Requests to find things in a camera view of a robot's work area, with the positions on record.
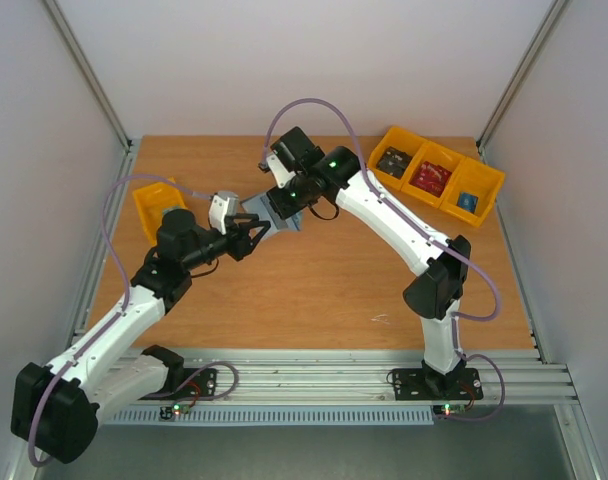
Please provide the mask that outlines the left circuit board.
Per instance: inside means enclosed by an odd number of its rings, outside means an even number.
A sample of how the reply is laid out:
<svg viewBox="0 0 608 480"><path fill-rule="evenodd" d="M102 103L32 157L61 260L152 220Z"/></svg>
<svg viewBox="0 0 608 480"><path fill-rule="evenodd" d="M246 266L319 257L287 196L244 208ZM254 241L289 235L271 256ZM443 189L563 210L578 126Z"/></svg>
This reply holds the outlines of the left circuit board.
<svg viewBox="0 0 608 480"><path fill-rule="evenodd" d="M163 406L159 409L159 418L162 421L170 421L171 419L179 418L187 415L192 407L189 404L175 403L171 406Z"/></svg>

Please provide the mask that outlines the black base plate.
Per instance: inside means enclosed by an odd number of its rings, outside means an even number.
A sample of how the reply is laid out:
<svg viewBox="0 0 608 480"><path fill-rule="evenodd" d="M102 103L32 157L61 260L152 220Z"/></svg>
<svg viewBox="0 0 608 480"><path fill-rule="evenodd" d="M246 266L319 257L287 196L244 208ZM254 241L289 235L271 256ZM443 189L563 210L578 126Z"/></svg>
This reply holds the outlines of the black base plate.
<svg viewBox="0 0 608 480"><path fill-rule="evenodd" d="M397 401L477 401L484 398L480 375L474 368L446 375L423 368L396 368L390 371L390 381Z"/></svg>
<svg viewBox="0 0 608 480"><path fill-rule="evenodd" d="M143 397L143 400L192 400L195 397L210 397L215 394L217 370L213 367L198 373L197 368L184 368L181 374L168 379L163 387Z"/></svg>

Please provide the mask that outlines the black items in bin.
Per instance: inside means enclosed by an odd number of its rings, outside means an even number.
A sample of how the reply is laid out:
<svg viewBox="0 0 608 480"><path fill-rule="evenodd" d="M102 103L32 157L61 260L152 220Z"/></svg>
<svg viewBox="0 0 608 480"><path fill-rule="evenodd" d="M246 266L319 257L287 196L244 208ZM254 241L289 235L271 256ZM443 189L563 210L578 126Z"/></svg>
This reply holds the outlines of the black items in bin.
<svg viewBox="0 0 608 480"><path fill-rule="evenodd" d="M395 179L401 179L410 165L412 156L393 147L388 147L376 163L376 169Z"/></svg>

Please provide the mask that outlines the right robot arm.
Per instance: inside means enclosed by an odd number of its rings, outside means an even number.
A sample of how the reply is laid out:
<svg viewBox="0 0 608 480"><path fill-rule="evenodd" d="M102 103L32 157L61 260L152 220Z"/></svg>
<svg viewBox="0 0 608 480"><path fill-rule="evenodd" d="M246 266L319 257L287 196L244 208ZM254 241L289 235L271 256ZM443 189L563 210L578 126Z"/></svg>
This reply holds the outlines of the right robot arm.
<svg viewBox="0 0 608 480"><path fill-rule="evenodd" d="M403 299L422 324L424 387L433 399L455 391L465 369L455 312L468 274L468 240L449 239L422 223L373 175L363 173L350 149L339 146L325 153L298 127L269 147L265 167L276 181L268 202L281 219L325 198L363 222L402 258L415 276Z"/></svg>

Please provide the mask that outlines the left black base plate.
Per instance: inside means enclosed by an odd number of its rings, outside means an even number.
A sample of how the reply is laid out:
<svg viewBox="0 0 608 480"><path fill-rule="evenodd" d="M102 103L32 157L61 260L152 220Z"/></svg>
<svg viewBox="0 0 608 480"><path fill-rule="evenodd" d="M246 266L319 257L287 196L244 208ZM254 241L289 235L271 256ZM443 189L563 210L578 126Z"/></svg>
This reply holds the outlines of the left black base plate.
<svg viewBox="0 0 608 480"><path fill-rule="evenodd" d="M213 367L198 373L197 368L184 368L181 374L168 379L163 387L143 397L143 400L192 400L195 397L210 397L215 394L217 370Z"/></svg>

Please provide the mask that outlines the yellow three-compartment bin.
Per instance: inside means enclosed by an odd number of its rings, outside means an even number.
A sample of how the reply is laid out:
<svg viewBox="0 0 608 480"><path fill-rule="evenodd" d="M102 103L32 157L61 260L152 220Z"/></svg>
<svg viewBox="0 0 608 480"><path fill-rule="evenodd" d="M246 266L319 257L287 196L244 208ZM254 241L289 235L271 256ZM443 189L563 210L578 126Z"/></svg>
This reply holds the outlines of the yellow three-compartment bin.
<svg viewBox="0 0 608 480"><path fill-rule="evenodd" d="M383 136L367 166L390 189L475 227L489 215L505 181L504 172L397 126Z"/></svg>

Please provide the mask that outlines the circuit board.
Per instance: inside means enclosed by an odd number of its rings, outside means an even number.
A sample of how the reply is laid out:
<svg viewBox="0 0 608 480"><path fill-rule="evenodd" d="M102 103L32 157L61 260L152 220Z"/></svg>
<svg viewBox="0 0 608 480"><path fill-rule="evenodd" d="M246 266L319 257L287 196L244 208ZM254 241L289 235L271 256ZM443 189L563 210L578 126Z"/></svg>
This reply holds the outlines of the circuit board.
<svg viewBox="0 0 608 480"><path fill-rule="evenodd" d="M433 414L437 417L451 417L458 414L463 414L468 411L469 407L464 404L445 403L433 406Z"/></svg>
<svg viewBox="0 0 608 480"><path fill-rule="evenodd" d="M175 403L171 406L163 406L159 409L159 418L162 421L170 421L171 419L179 418L187 415L192 407L189 404Z"/></svg>

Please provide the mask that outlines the small yellow bin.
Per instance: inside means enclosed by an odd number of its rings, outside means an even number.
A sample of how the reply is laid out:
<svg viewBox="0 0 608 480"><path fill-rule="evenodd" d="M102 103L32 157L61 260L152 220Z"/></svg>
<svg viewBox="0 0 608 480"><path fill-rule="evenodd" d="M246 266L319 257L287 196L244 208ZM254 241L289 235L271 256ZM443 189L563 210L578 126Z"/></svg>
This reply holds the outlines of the small yellow bin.
<svg viewBox="0 0 608 480"><path fill-rule="evenodd" d="M168 183L155 182L136 188L132 195L143 231L149 244L155 246L163 216L172 210L186 208L182 193Z"/></svg>

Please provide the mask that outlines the right circuit board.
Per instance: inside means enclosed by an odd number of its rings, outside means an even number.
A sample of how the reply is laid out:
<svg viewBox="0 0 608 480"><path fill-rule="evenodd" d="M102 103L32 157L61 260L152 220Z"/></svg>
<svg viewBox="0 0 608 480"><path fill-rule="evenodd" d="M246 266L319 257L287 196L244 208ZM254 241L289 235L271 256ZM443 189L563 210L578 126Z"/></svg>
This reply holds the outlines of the right circuit board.
<svg viewBox="0 0 608 480"><path fill-rule="evenodd" d="M433 406L433 414L437 417L451 417L458 414L463 414L468 411L469 407L464 404L445 403Z"/></svg>

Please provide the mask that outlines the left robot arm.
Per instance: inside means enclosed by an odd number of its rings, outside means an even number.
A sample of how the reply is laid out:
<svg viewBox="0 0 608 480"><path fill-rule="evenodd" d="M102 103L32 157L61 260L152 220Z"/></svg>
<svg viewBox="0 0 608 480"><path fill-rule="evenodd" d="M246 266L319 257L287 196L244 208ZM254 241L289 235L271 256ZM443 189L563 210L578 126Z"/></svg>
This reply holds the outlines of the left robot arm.
<svg viewBox="0 0 608 480"><path fill-rule="evenodd" d="M192 285L193 269L222 255L250 255L271 224L256 214L225 216L220 229L199 226L192 212L166 213L157 244L130 280L116 305L77 343L44 366L27 364L17 375L11 431L37 454L70 463L94 439L98 427L139 399L173 398L192 380L182 356L153 345L116 375L107 373L131 344L160 321Z"/></svg>

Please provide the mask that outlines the red cards in bin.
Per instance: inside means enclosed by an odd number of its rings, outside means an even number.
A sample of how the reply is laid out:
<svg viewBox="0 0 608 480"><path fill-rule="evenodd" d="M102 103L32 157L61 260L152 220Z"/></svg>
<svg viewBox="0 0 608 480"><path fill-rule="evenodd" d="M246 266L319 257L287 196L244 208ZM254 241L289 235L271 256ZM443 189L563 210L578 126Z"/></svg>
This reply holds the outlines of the red cards in bin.
<svg viewBox="0 0 608 480"><path fill-rule="evenodd" d="M452 172L431 162L423 162L416 170L410 184L435 197L440 197L450 180Z"/></svg>

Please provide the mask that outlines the teal leather card holder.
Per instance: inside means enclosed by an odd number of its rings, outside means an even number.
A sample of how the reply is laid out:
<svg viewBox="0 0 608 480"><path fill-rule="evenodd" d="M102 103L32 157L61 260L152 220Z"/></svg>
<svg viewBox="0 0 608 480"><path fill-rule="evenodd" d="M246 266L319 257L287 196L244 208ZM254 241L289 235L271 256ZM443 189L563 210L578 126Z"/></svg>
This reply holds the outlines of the teal leather card holder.
<svg viewBox="0 0 608 480"><path fill-rule="evenodd" d="M270 228L261 242L284 232L299 232L301 230L302 213L296 213L288 219L281 219L270 205L266 192L253 195L241 202L242 209L249 214L257 214L261 220L270 222Z"/></svg>

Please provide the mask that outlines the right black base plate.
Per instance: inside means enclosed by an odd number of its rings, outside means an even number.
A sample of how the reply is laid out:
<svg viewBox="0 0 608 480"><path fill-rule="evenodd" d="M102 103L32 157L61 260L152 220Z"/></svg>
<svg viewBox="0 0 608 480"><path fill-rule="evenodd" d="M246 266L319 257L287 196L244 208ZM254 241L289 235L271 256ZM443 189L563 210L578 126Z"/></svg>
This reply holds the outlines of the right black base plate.
<svg viewBox="0 0 608 480"><path fill-rule="evenodd" d="M423 368L396 368L390 371L390 381L397 401L477 401L484 398L480 375L474 368L446 375Z"/></svg>

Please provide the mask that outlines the blue card in bin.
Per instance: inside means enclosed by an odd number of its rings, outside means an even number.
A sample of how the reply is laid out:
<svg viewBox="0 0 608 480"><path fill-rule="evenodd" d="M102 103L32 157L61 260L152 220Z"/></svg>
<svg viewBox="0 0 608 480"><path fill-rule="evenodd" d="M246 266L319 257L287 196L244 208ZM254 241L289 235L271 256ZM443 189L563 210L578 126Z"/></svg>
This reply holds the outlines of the blue card in bin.
<svg viewBox="0 0 608 480"><path fill-rule="evenodd" d="M457 201L457 206L460 209L463 209L469 213L474 213L476 211L477 208L477 204L478 204L478 197L468 193L468 192L461 192L459 197L458 197L458 201Z"/></svg>

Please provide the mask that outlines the aluminium frame rail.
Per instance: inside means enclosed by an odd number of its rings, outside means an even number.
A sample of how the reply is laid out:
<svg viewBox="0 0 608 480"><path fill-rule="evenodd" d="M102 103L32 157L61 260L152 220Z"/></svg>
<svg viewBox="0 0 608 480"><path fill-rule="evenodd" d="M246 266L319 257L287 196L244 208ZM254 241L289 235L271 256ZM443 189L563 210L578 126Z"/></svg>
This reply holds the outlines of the aluminium frame rail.
<svg viewBox="0 0 608 480"><path fill-rule="evenodd" d="M186 366L225 361L239 372L224 405L391 405L390 371L419 366L419 350L180 348ZM575 404L568 368L543 362L536 350L492 350L472 358L482 406Z"/></svg>

